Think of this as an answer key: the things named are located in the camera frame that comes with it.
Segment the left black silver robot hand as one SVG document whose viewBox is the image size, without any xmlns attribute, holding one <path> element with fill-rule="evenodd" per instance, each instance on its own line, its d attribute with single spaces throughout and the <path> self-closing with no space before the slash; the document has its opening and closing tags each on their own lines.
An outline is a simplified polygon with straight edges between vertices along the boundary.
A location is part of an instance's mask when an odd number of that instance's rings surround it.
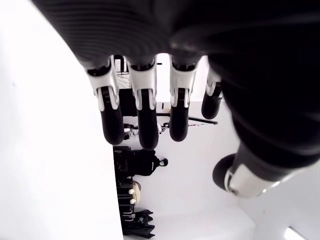
<svg viewBox="0 0 320 240">
<path fill-rule="evenodd" d="M 170 136 L 183 141 L 198 62 L 209 71 L 206 119 L 225 100 L 240 139 L 214 183 L 252 198 L 320 159 L 317 0 L 36 0 L 85 69 L 112 145 L 124 140 L 113 58 L 124 56 L 146 150 L 158 144 L 156 57 L 170 59 Z"/>
</svg>

